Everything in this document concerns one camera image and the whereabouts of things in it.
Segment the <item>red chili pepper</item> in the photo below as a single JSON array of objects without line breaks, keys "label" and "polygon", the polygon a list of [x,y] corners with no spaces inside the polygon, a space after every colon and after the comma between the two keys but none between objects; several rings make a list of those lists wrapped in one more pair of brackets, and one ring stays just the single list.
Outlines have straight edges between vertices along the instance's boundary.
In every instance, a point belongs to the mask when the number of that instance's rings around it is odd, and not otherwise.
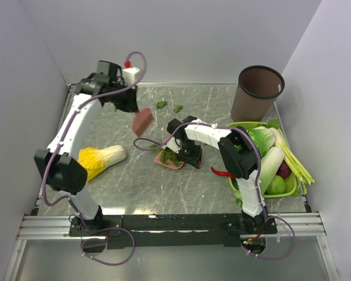
[{"label": "red chili pepper", "polygon": [[227,172],[227,171],[220,171],[220,170],[216,170],[214,167],[211,167],[211,171],[218,175],[218,176],[222,176],[222,177],[228,177],[231,179],[235,179],[235,176],[232,175],[231,173]]}]

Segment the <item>purple onion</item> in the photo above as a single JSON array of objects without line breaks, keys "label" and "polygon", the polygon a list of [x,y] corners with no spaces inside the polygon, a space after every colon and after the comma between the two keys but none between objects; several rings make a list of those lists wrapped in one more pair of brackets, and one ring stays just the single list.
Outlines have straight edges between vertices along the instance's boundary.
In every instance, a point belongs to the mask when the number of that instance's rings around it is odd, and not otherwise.
[{"label": "purple onion", "polygon": [[277,170],[276,175],[280,176],[283,179],[287,179],[291,173],[292,173],[292,171],[291,171],[290,167],[283,160],[280,167]]}]

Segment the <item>green lettuce leaf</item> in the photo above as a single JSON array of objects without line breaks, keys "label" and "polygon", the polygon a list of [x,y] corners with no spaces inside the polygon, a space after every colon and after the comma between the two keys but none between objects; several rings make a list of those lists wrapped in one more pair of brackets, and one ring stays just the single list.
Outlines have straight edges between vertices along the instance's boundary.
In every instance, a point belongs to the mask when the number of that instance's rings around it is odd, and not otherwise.
[{"label": "green lettuce leaf", "polygon": [[236,197],[236,204],[239,206],[239,207],[242,207],[243,205],[243,200],[242,200],[242,195],[241,195],[241,192],[239,189],[237,189],[235,192],[235,197]]}]

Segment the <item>pink plastic dustpan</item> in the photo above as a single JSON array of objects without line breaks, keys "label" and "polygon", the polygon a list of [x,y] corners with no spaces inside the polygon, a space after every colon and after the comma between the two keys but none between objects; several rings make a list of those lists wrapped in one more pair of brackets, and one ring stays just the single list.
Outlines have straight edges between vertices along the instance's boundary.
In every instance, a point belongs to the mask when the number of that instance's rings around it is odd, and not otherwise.
[{"label": "pink plastic dustpan", "polygon": [[156,156],[154,158],[154,162],[168,167],[173,170],[181,169],[184,166],[184,161],[179,160],[176,157],[176,153],[166,147],[165,149],[158,148],[155,150]]}]

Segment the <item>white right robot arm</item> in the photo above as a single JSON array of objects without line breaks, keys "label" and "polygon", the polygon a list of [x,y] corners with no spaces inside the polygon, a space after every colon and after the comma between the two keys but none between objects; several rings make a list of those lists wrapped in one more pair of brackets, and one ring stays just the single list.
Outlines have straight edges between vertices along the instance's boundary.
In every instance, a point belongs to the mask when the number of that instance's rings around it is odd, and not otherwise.
[{"label": "white right robot arm", "polygon": [[222,175],[236,180],[242,202],[242,226],[249,233],[264,227],[262,198],[257,193],[260,154],[242,127],[218,126],[188,116],[182,121],[171,120],[167,125],[170,134],[166,148],[175,152],[177,159],[200,168],[202,148],[197,142],[219,150],[225,171]]}]

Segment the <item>pink hand brush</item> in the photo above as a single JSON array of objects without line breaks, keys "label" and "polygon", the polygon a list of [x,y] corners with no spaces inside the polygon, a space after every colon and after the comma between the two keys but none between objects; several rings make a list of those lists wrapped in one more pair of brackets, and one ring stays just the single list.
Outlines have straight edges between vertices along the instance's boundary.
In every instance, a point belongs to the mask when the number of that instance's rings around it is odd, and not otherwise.
[{"label": "pink hand brush", "polygon": [[154,117],[150,108],[143,108],[135,113],[132,122],[132,131],[137,137],[141,137],[150,124],[154,121]]}]

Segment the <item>yellow green leek stalks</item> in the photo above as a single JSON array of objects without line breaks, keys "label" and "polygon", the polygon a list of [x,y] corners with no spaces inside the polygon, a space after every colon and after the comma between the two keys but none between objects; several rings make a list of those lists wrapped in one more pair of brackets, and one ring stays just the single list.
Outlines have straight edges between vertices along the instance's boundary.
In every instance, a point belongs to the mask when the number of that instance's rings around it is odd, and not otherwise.
[{"label": "yellow green leek stalks", "polygon": [[300,181],[303,192],[306,195],[306,185],[315,183],[314,179],[312,178],[308,170],[303,166],[303,164],[292,153],[280,131],[276,128],[270,128],[270,130],[274,133],[274,145],[284,152],[284,161],[286,162],[290,170],[295,174],[296,178]]}]

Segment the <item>white green cabbage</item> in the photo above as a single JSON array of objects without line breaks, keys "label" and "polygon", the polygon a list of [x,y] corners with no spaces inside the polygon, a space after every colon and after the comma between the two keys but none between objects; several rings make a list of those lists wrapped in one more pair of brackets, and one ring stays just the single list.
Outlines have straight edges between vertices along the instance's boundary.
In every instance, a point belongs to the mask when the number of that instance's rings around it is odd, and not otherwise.
[{"label": "white green cabbage", "polygon": [[269,149],[274,146],[276,137],[274,132],[269,128],[259,126],[248,130],[248,134],[256,145],[261,158],[263,158]]}]

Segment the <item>green plastic vegetable basket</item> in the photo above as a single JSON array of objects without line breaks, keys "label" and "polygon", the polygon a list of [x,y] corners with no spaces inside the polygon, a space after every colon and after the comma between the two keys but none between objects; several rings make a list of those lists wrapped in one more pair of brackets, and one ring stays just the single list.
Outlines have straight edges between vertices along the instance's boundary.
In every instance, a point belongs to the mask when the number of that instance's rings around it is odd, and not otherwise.
[{"label": "green plastic vegetable basket", "polygon": [[292,172],[290,176],[287,179],[284,179],[286,183],[286,192],[284,194],[280,195],[262,195],[264,198],[279,198],[279,197],[285,197],[285,196],[290,196],[290,195],[298,195],[298,183],[295,174]]}]

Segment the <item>yellow white napa cabbage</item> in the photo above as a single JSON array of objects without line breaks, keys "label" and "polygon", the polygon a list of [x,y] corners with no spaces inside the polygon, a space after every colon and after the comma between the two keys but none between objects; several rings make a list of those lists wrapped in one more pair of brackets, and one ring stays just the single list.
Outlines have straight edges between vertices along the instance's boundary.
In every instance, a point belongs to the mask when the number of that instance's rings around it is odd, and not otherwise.
[{"label": "yellow white napa cabbage", "polygon": [[90,182],[107,168],[126,158],[125,148],[114,145],[103,149],[85,148],[78,155],[78,163],[87,171],[87,182]]}]

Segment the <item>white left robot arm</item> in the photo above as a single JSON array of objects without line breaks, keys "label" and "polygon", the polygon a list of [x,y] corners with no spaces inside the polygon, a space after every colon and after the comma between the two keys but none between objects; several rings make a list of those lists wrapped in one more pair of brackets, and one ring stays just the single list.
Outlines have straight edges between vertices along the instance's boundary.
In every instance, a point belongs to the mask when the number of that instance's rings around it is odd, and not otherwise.
[{"label": "white left robot arm", "polygon": [[98,235],[104,228],[101,207],[92,199],[87,187],[87,171],[79,164],[78,157],[88,127],[103,108],[112,103],[123,112],[137,113],[137,86],[142,70],[130,61],[124,67],[100,60],[97,71],[82,79],[75,86],[72,106],[56,137],[46,149],[34,155],[42,177],[43,201],[47,199],[46,187],[57,191],[59,202],[66,199],[90,235]]}]

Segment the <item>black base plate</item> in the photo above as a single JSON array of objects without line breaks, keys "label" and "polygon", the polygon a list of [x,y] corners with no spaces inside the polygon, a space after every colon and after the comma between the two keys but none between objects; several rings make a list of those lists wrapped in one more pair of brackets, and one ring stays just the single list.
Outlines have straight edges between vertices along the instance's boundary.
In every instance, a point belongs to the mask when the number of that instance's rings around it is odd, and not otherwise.
[{"label": "black base plate", "polygon": [[150,246],[223,245],[240,247],[244,237],[277,233],[274,219],[240,213],[106,215],[98,229],[86,230],[79,218],[71,221],[69,236],[101,238],[108,249]]}]

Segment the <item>aluminium frame rail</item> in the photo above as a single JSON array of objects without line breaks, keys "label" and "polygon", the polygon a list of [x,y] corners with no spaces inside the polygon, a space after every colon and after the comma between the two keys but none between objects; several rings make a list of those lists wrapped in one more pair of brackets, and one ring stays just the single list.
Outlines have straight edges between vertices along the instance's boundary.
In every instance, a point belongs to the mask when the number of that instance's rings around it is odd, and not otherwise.
[{"label": "aluminium frame rail", "polygon": [[[298,237],[325,236],[326,230],[319,213],[278,213],[278,236],[290,236],[291,231],[283,221],[288,222]],[[68,216],[24,216],[17,240],[59,240],[70,239]]]}]

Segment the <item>brown plastic trash bin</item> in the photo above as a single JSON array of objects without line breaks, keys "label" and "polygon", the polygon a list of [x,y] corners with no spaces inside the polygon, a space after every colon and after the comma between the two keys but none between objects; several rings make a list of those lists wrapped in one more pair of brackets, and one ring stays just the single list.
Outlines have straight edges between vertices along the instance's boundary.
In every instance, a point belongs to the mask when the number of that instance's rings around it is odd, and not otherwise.
[{"label": "brown plastic trash bin", "polygon": [[234,122],[261,121],[285,88],[283,76],[262,65],[244,68],[230,112]]}]

